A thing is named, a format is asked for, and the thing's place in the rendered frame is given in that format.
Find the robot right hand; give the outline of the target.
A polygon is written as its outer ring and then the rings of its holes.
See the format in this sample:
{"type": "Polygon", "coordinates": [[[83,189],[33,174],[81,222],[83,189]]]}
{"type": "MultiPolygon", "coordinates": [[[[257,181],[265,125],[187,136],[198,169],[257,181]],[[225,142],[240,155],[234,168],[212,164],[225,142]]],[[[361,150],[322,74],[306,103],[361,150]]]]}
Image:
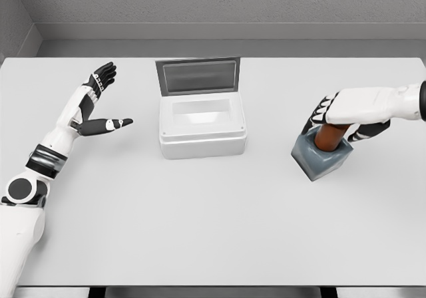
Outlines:
{"type": "Polygon", "coordinates": [[[347,88],[325,96],[308,118],[301,134],[316,126],[358,124],[349,142],[373,138],[390,127],[394,117],[391,101],[396,90],[389,87],[347,88]]]}

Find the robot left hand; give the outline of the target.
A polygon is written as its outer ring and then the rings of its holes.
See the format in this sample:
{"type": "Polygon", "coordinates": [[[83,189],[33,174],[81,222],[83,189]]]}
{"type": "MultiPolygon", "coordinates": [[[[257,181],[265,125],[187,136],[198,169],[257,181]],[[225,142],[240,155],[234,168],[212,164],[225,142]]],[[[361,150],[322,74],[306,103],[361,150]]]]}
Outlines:
{"type": "Polygon", "coordinates": [[[99,118],[90,120],[102,93],[114,82],[116,66],[109,62],[99,67],[73,93],[62,111],[57,126],[72,129],[79,136],[95,136],[121,129],[133,123],[133,119],[99,118]]]}

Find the brown cylinder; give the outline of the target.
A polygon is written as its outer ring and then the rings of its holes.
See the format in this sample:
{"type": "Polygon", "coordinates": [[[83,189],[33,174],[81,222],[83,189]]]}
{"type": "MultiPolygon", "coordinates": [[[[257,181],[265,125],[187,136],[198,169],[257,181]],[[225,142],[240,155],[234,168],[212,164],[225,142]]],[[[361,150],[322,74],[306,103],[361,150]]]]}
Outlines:
{"type": "Polygon", "coordinates": [[[349,127],[349,124],[322,124],[314,138],[316,147],[324,152],[333,152],[349,127]]]}

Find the grey-blue square holder block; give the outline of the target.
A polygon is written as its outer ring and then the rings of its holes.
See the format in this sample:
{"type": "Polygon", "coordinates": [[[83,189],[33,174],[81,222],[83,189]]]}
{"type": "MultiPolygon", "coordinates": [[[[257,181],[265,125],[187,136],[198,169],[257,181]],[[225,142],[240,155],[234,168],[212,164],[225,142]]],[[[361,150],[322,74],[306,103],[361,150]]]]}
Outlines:
{"type": "Polygon", "coordinates": [[[352,153],[351,144],[342,138],[334,151],[320,150],[314,139],[319,127],[311,128],[296,139],[291,155],[306,176],[313,182],[334,170],[337,170],[352,153]]]}

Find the grey hinged box lid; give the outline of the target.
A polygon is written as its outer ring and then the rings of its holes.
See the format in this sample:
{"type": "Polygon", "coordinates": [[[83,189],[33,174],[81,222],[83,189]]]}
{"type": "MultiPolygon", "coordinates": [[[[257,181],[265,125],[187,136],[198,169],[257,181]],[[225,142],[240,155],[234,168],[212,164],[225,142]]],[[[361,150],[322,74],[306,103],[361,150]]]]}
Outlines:
{"type": "Polygon", "coordinates": [[[158,60],[162,96],[237,92],[239,57],[158,60]]]}

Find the white open box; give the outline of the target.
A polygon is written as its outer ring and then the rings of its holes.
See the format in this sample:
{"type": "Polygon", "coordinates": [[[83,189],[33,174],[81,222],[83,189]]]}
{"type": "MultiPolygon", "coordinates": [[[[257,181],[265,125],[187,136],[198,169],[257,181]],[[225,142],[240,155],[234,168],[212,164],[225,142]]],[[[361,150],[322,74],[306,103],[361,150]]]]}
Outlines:
{"type": "Polygon", "coordinates": [[[239,92],[160,99],[159,142],[168,160],[241,155],[247,137],[239,92]]]}

